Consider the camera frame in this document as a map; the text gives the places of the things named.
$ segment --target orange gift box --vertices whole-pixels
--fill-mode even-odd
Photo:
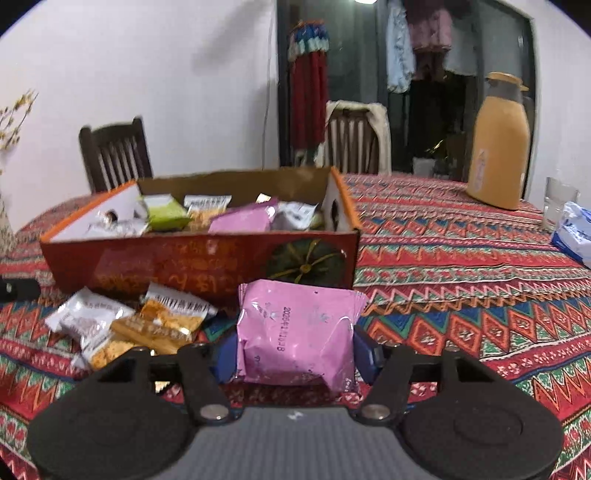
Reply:
[[[319,204],[323,231],[262,233],[168,232],[139,237],[84,239],[99,212],[133,218],[142,195],[232,195],[229,207],[256,201],[260,193],[290,202]],[[41,250],[64,293],[83,287],[107,296],[137,299],[150,282],[193,293],[218,307],[236,306],[237,288],[260,278],[294,276],[316,284],[351,288],[361,225],[334,168],[220,171],[142,179],[101,194],[41,236]]]

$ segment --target red tablecloth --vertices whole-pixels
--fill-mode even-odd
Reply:
[[[462,348],[562,421],[564,451],[554,479],[591,478],[591,271],[548,244],[541,215],[484,206],[464,185],[407,176],[347,176],[365,233],[356,288],[371,299],[362,324],[382,342],[422,353]],[[36,276],[39,302],[6,304],[0,313],[0,455],[17,478],[35,480],[25,447],[28,422],[74,386],[77,352],[49,333],[43,318],[64,297],[53,286],[38,236],[88,198],[49,210],[19,234],[0,263],[5,276]],[[237,403],[319,404],[326,393],[228,388]],[[341,400],[355,405],[361,394]],[[417,384],[411,401],[434,394]],[[178,389],[168,393],[178,401]]]

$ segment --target glass of water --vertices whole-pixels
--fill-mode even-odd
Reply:
[[[546,178],[546,193],[544,196],[544,219],[542,228],[551,232],[560,219],[560,214],[566,202],[576,202],[579,191],[571,185],[562,183],[552,177]]]

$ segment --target snack packet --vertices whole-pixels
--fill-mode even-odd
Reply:
[[[129,316],[134,310],[83,288],[75,293],[56,312],[45,319],[45,324],[52,332],[66,333],[86,345],[108,332],[113,320]]]
[[[207,229],[212,218],[225,212],[231,200],[231,195],[187,195],[184,198],[184,205],[189,209],[191,217],[189,229],[192,231]]]
[[[145,300],[156,300],[164,305],[170,312],[190,317],[213,317],[217,313],[215,308],[205,300],[195,295],[164,287],[151,282],[145,295]]]
[[[318,205],[300,202],[279,202],[277,216],[273,220],[273,230],[308,230]]]
[[[144,304],[140,315],[156,325],[176,330],[194,339],[199,327],[205,320],[204,316],[189,316],[172,313],[159,301],[149,299]]]
[[[228,210],[212,220],[210,232],[266,232],[277,214],[277,199]]]
[[[111,323],[111,331],[161,355],[174,355],[179,348],[193,341],[191,334],[158,325],[141,315],[115,320]]]
[[[127,338],[115,336],[110,332],[102,341],[91,343],[82,350],[82,357],[93,370],[100,370],[133,347],[143,346]]]
[[[191,217],[170,194],[143,197],[148,209],[148,224],[155,232],[180,230],[187,226]]]
[[[363,293],[257,280],[240,285],[238,296],[236,360],[245,381],[354,388],[353,325],[368,302]]]

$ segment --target green snack package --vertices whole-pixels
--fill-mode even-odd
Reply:
[[[148,224],[154,232],[181,230],[191,221],[187,211],[172,195],[146,195],[142,198],[148,210]]]

